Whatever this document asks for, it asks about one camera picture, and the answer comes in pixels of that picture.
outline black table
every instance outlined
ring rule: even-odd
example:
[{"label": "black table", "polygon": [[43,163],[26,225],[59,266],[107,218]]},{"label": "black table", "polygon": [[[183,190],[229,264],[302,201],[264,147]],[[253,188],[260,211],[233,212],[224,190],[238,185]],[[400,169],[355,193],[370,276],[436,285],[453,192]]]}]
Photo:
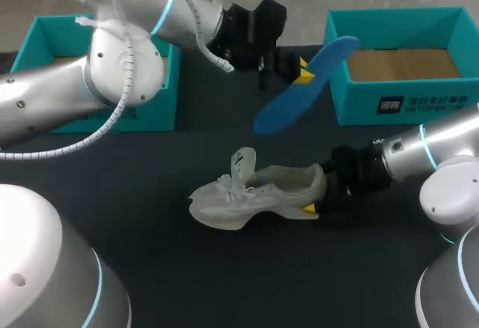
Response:
[{"label": "black table", "polygon": [[[317,48],[297,49],[308,57]],[[253,117],[284,87],[258,93],[256,78],[185,54],[177,132],[110,135],[67,157],[2,162],[0,183],[33,189],[76,226],[126,285],[133,328],[417,327],[416,284],[448,247],[422,214],[418,181],[357,198],[361,219],[345,229],[264,214],[218,231],[189,215],[189,194],[228,173],[242,146],[257,150],[258,167],[301,166],[405,128],[339,127],[325,90],[292,127],[255,136]]]}]

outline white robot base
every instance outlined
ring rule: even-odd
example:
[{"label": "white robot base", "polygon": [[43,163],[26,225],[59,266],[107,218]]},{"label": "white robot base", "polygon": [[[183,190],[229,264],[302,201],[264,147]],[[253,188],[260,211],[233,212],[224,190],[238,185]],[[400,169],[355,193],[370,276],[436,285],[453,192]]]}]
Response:
[{"label": "white robot base", "polygon": [[131,327],[115,273],[43,197],[0,185],[0,328]]},{"label": "white robot base", "polygon": [[479,327],[478,244],[475,226],[424,271],[415,295],[421,328]]}]

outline white robotic arm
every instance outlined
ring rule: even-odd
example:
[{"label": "white robotic arm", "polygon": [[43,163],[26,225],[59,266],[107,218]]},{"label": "white robotic arm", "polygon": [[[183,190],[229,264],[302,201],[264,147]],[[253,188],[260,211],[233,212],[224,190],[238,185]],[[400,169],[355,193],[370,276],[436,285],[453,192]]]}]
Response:
[{"label": "white robotic arm", "polygon": [[264,0],[255,11],[237,5],[226,11],[221,0],[80,1],[96,11],[96,20],[79,20],[95,27],[87,57],[0,76],[0,147],[92,112],[117,106],[115,113],[78,144],[33,154],[0,153],[0,159],[34,160],[77,151],[106,133],[124,106],[154,97],[164,71],[152,35],[183,49],[197,46],[225,72],[234,67],[259,70],[263,57],[275,50],[286,20],[285,8],[273,0]]}]

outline white shoe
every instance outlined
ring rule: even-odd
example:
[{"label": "white shoe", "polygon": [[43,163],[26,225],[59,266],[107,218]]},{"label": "white shoe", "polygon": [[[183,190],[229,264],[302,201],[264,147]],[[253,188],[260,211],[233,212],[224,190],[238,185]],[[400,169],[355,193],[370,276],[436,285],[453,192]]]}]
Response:
[{"label": "white shoe", "polygon": [[256,151],[241,148],[231,157],[231,176],[194,191],[191,215],[213,228],[237,230],[259,212],[269,211],[288,219],[316,219],[303,210],[323,199],[327,179],[320,165],[289,168],[279,165],[255,172]]}]

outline blue container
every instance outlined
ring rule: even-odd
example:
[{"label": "blue container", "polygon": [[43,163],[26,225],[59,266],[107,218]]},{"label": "blue container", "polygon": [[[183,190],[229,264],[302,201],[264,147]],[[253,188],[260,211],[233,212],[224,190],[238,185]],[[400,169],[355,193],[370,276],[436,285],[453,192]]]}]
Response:
[{"label": "blue container", "polygon": [[460,78],[355,82],[343,62],[330,80],[341,125],[421,124],[479,101],[479,30],[463,7],[329,11],[324,43],[344,35],[360,49],[446,49]]},{"label": "blue container", "polygon": [[[75,23],[71,16],[35,17],[11,72],[53,64],[55,58],[75,58],[86,55],[90,47],[92,27]],[[168,57],[165,87],[148,103],[128,108],[111,132],[172,131],[177,105],[177,86],[180,78],[181,51],[176,46],[154,37],[153,43],[162,57]],[[111,112],[89,115],[62,126],[52,133],[91,133],[97,130]]]}]

